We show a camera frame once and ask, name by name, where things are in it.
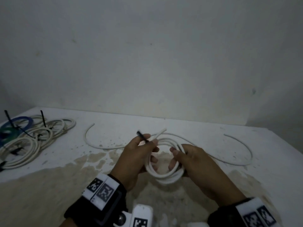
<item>hand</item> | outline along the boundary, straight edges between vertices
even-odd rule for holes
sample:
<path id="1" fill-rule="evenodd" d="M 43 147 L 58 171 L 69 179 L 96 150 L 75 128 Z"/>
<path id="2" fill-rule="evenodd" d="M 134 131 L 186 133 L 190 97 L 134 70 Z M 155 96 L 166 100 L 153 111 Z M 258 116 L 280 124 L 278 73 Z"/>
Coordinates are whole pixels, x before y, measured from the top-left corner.
<path id="1" fill-rule="evenodd" d="M 189 144 L 182 146 L 187 155 L 170 148 L 174 158 L 169 164 L 169 170 L 172 170 L 176 161 L 180 162 L 190 179 L 219 206 L 231 205 L 246 198 L 202 148 Z"/>
<path id="2" fill-rule="evenodd" d="M 150 136 L 150 134 L 144 134 L 146 139 Z M 110 173 L 124 185 L 127 191 L 130 191 L 136 185 L 138 174 L 146 171 L 144 161 L 149 153 L 159 151 L 157 139 L 138 146 L 141 141 L 143 139 L 137 136 L 126 145 Z M 157 163 L 157 161 L 156 157 L 151 156 L 152 163 Z"/>

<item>person's right hand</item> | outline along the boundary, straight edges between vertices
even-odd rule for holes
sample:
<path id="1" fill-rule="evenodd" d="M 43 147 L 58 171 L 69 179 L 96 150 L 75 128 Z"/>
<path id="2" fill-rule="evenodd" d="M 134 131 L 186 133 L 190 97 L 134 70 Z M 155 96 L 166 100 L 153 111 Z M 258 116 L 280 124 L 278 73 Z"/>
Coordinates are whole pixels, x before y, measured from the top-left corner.
<path id="1" fill-rule="evenodd" d="M 169 164 L 169 170 L 172 170 L 176 161 L 180 162 L 189 178 L 219 206 L 231 205 L 246 198 L 202 148 L 189 144 L 182 146 L 187 155 L 170 148 L 174 158 Z"/>

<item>person's left hand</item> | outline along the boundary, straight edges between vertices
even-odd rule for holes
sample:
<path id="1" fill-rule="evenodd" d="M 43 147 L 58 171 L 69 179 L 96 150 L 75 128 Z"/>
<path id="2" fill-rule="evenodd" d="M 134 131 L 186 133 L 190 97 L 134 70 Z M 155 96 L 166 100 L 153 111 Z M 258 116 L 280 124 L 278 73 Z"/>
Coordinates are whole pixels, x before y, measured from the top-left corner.
<path id="1" fill-rule="evenodd" d="M 150 138 L 150 134 L 144 134 L 146 139 Z M 136 185 L 138 174 L 145 172 L 144 161 L 151 152 L 158 152 L 158 140 L 152 140 L 144 145 L 138 146 L 143 141 L 139 136 L 133 138 L 124 148 L 116 165 L 110 172 L 118 179 L 127 191 L 130 191 Z M 151 162 L 157 163 L 158 159 L 151 156 Z"/>

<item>table surface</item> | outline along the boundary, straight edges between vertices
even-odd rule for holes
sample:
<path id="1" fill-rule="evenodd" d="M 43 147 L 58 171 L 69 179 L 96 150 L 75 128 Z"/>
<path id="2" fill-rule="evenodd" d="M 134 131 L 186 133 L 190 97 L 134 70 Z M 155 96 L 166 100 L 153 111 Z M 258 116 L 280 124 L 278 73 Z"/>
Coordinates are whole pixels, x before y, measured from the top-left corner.
<path id="1" fill-rule="evenodd" d="M 186 137 L 214 156 L 236 162 L 247 160 L 250 156 L 248 150 L 241 143 L 223 135 L 226 133 L 247 144 L 254 158 L 252 164 L 246 167 L 218 161 L 224 172 L 228 174 L 237 170 L 257 179 L 268 192 L 283 225 L 303 225 L 303 155 L 268 129 L 38 107 L 21 115 L 40 114 L 40 110 L 43 110 L 47 119 L 73 118 L 77 125 L 43 150 L 44 154 L 40 154 L 31 163 L 1 172 L 1 183 L 41 169 L 65 166 L 84 154 L 100 152 L 99 149 L 86 145 L 83 140 L 85 130 L 92 123 L 95 126 L 89 130 L 87 138 L 103 147 L 125 145 L 136 135 L 138 129 L 144 133 L 155 133 L 166 127 L 168 132 Z M 113 166 L 110 164 L 111 158 L 104 158 L 106 163 L 102 170 L 105 172 Z M 84 166 L 88 165 L 96 166 L 97 163 L 87 162 Z"/>

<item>white table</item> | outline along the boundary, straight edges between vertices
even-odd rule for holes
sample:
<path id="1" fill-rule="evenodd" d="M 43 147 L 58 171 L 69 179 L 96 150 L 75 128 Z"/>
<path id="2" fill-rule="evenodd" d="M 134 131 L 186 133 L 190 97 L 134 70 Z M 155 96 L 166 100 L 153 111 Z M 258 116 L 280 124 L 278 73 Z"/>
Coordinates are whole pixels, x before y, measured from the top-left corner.
<path id="1" fill-rule="evenodd" d="M 89 130 L 87 138 L 94 144 L 125 144 L 136 135 L 138 129 L 144 133 L 155 133 L 166 127 L 168 132 L 187 137 L 220 158 L 233 161 L 249 158 L 248 150 L 241 143 L 223 136 L 226 133 L 246 143 L 253 151 L 254 159 L 247 167 L 218 162 L 220 167 L 227 174 L 237 170 L 244 177 L 246 174 L 254 177 L 268 192 L 283 225 L 303 226 L 303 155 L 268 129 L 55 108 L 33 108 L 21 115 L 40 114 L 40 109 L 47 119 L 68 117 L 75 119 L 77 125 L 43 150 L 31 163 L 1 172 L 1 183 L 41 169 L 63 167 L 83 155 L 102 151 L 86 145 L 83 140 L 85 129 L 92 123 L 95 126 Z M 105 153 L 103 172 L 112 168 L 109 152 Z M 84 167 L 95 167 L 97 164 L 86 162 Z"/>

